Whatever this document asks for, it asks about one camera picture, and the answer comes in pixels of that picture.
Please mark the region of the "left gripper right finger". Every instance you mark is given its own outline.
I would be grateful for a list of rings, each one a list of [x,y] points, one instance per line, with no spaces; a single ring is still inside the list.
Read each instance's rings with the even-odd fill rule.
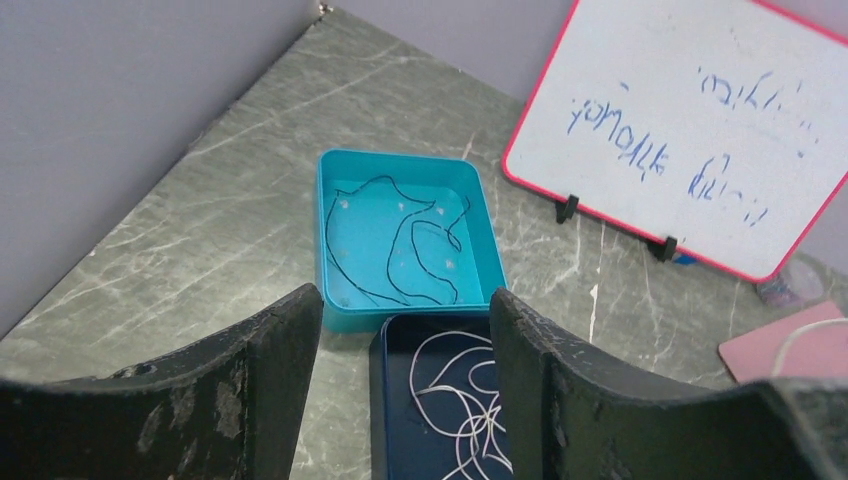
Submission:
[[[847,384],[711,390],[620,360],[506,289],[490,303],[518,479],[843,479]]]

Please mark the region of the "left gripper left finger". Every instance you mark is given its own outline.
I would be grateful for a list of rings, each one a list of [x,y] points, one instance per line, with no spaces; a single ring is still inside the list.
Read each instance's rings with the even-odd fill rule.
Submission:
[[[304,284],[104,377],[1,383],[5,479],[286,479],[321,330]]]

